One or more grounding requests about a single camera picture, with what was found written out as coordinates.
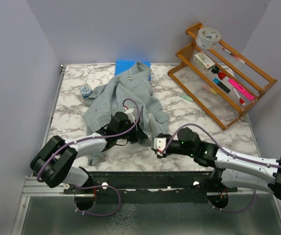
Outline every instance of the blue book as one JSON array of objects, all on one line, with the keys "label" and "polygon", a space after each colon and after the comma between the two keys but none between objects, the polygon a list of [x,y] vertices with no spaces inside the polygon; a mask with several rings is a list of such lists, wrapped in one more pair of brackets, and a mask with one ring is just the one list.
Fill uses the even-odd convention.
[{"label": "blue book", "polygon": [[[142,63],[146,64],[148,67],[150,67],[150,62],[144,62],[141,61]],[[118,74],[127,71],[129,68],[131,68],[136,61],[128,61],[128,60],[117,60],[116,61],[116,70],[115,70],[115,76]]]}]

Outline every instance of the white tape roll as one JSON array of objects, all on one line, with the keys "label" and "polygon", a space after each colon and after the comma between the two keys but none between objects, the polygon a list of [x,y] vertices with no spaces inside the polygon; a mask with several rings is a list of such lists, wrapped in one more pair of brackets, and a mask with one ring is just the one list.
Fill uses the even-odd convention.
[{"label": "white tape roll", "polygon": [[196,43],[205,49],[214,49],[221,39],[221,34],[212,28],[201,28],[198,31]]}]

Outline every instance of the green object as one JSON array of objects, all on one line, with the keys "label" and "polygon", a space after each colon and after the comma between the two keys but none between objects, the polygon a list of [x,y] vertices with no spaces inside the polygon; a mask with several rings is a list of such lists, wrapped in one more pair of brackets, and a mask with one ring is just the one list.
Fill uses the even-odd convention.
[{"label": "green object", "polygon": [[189,102],[194,102],[194,100],[190,96],[188,96],[187,94],[181,94],[180,97],[183,98],[183,99],[186,99]]}]

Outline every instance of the red object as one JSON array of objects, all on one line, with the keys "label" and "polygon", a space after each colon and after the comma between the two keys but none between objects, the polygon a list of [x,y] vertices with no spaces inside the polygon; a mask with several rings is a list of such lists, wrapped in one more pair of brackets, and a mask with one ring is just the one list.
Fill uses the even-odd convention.
[{"label": "red object", "polygon": [[241,103],[241,105],[243,105],[243,106],[245,105],[245,102],[242,98],[239,99],[239,102]]},{"label": "red object", "polygon": [[219,72],[218,73],[218,77],[220,78],[220,80],[222,80],[223,78],[226,77],[226,75],[224,73],[222,73],[222,72]]}]

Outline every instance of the wooden rack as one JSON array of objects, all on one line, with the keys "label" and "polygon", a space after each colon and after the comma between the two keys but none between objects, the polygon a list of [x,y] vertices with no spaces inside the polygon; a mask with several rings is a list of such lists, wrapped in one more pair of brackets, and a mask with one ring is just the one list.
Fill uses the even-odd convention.
[{"label": "wooden rack", "polygon": [[[223,129],[226,130],[230,126],[232,126],[234,123],[236,123],[240,118],[242,118],[244,115],[246,115],[249,110],[252,109],[252,107],[267,93],[267,91],[277,82],[276,79],[273,79],[271,76],[266,74],[263,70],[258,68],[255,64],[253,64],[251,61],[249,61],[247,58],[245,58],[243,55],[241,55],[239,52],[237,52],[234,48],[232,48],[230,45],[228,45],[223,40],[220,40],[219,44],[228,49],[230,52],[232,52],[234,55],[239,57],[241,60],[245,62],[242,66],[237,66],[237,63],[233,61],[234,57],[231,56],[231,59],[227,59],[225,56],[223,56],[221,53],[218,52],[218,50],[215,49],[201,49],[199,46],[196,45],[196,36],[198,34],[198,30],[203,28],[203,25],[201,23],[197,23],[192,25],[191,27],[187,28],[186,34],[191,36],[193,38],[192,43],[190,43],[188,46],[182,48],[176,53],[176,56],[181,59],[181,63],[176,66],[175,68],[171,69],[168,72],[168,75],[172,77],[173,80],[175,80],[187,94]],[[247,103],[247,105],[244,107],[242,106],[237,100],[233,99],[230,95],[228,95],[226,92],[224,92],[220,87],[218,87],[213,80],[210,78],[208,73],[204,72],[199,68],[199,66],[194,63],[192,60],[194,52],[201,52],[204,51],[209,58],[211,58],[216,66],[220,68],[220,70],[226,74],[227,77],[233,79],[235,82],[237,82],[239,85],[241,85],[243,88],[247,90],[248,93],[253,95],[255,97],[254,100]],[[221,63],[217,62],[220,60],[223,64],[228,66],[230,69],[234,71],[238,75],[239,78],[235,78],[233,75],[229,74],[222,66]],[[255,73],[258,74],[258,76],[261,76],[267,81],[267,85],[260,87],[255,81],[249,78],[248,70],[243,71],[239,67],[245,67],[248,66],[248,69],[253,70]],[[222,96],[237,112],[238,116],[231,121],[229,124],[224,125],[222,121],[220,121],[175,75],[174,73],[183,69],[184,67],[191,68],[196,74],[198,74],[209,86],[211,86],[220,96]]]}]

